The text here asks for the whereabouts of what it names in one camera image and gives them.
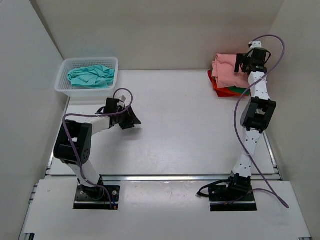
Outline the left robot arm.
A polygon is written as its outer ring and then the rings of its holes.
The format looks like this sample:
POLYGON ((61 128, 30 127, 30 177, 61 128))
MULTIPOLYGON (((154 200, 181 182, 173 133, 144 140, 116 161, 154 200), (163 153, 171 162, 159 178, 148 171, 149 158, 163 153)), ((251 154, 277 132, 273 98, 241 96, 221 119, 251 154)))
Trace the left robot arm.
POLYGON ((108 97, 94 117, 71 113, 63 117, 53 155, 72 169, 83 193, 99 201, 110 193, 90 162, 92 136, 116 125, 127 130, 141 124, 130 105, 121 98, 108 97))

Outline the pink t shirt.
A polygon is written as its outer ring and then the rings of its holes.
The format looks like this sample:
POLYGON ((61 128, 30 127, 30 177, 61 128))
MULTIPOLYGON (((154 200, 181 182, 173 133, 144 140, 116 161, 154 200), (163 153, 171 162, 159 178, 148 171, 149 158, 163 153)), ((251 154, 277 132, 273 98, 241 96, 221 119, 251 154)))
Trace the pink t shirt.
POLYGON ((212 64, 211 76, 215 78, 218 88, 248 88, 248 75, 239 70, 235 72, 236 54, 216 54, 212 64))

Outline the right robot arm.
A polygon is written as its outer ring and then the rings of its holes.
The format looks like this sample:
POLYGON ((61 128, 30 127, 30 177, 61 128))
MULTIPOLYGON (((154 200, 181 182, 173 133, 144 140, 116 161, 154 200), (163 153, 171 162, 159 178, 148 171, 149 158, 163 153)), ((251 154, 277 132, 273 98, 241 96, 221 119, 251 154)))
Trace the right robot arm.
POLYGON ((276 102, 271 100, 267 88, 266 63, 271 53, 262 47, 260 41, 251 41, 247 53, 238 53, 234 72, 248 75, 250 99, 241 115, 240 125, 243 132, 241 143, 245 149, 233 167, 224 195, 229 200, 236 200, 252 189, 252 158, 262 133, 268 128, 276 109, 276 102))

